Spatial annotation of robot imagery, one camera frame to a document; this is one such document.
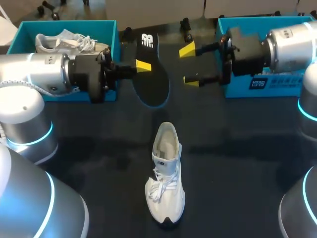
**black insole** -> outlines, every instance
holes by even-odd
[[[140,100],[150,107],[162,106],[169,95],[169,79],[159,61],[158,49],[156,33],[145,32],[137,36],[136,59],[150,63],[152,71],[136,74],[132,82]]]

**blue shoe box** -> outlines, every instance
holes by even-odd
[[[258,33],[260,40],[264,40],[267,33],[274,28],[281,28],[314,21],[311,16],[277,16],[277,17],[228,17],[219,18],[216,29],[216,39],[219,40],[228,28],[240,27],[241,34]],[[221,70],[219,52],[215,52],[218,70]],[[226,98],[243,97],[281,97],[299,96],[305,70],[292,73],[273,74],[269,68],[264,68],[261,75],[235,77],[231,75],[231,82],[225,85]]]
[[[78,21],[24,21],[11,43],[8,54],[24,54],[35,52],[35,36],[39,33],[46,36],[56,36],[63,29],[84,36],[99,43],[111,46],[112,59],[120,61],[120,42],[115,20],[78,20]],[[115,101],[116,91],[108,91],[105,101]],[[78,92],[65,97],[43,96],[46,102],[89,102],[86,92]]]

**dark table surface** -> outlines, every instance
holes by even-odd
[[[218,85],[186,86],[183,76],[216,73],[213,55],[180,61],[182,44],[161,44],[171,83],[161,109],[145,107],[132,82],[120,83],[116,102],[46,103],[59,137],[44,165],[85,199],[90,238],[280,238],[277,211],[283,190],[276,171],[300,156],[296,98],[225,99]],[[123,59],[135,46],[123,46]],[[146,204],[151,150],[159,125],[175,125],[183,145],[186,205],[179,226],[159,228]]]

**white shoelace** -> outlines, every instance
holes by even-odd
[[[149,197],[154,201],[160,201],[164,191],[166,190],[176,190],[177,188],[177,180],[179,173],[179,161],[177,162],[175,172],[170,176],[165,176],[158,171],[155,167],[153,169],[155,176],[157,177],[157,181],[155,181],[151,189],[149,191]]]
[[[80,52],[82,51],[93,51],[95,50],[95,44],[97,40],[90,39],[90,36],[84,36],[81,34],[75,34],[78,36],[77,42],[79,43],[77,46],[72,46],[72,48],[81,48]]]

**sneaker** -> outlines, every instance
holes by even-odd
[[[64,29],[57,36],[38,34],[35,37],[35,47],[37,53],[64,53],[74,59],[76,55],[97,55],[109,46],[97,43],[89,36],[74,34]]]
[[[156,180],[149,178],[145,184],[145,196],[154,219],[167,226],[180,219],[185,207],[181,152],[182,145],[178,142],[175,127],[169,122],[162,123],[152,152]]]

